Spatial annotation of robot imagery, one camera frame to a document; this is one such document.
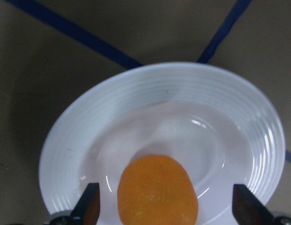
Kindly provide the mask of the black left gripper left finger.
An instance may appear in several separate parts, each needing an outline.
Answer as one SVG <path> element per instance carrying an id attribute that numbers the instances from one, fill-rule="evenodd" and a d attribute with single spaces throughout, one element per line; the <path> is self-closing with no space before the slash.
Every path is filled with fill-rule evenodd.
<path id="1" fill-rule="evenodd" d="M 76 225 L 95 225 L 100 215 L 99 183 L 89 183 L 70 216 Z"/>

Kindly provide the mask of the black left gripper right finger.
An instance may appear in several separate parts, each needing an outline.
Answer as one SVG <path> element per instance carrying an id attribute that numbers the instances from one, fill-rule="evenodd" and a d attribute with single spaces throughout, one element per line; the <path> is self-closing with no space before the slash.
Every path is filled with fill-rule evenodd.
<path id="1" fill-rule="evenodd" d="M 233 185 L 232 214 L 239 225 L 270 225 L 274 218 L 244 184 Z"/>

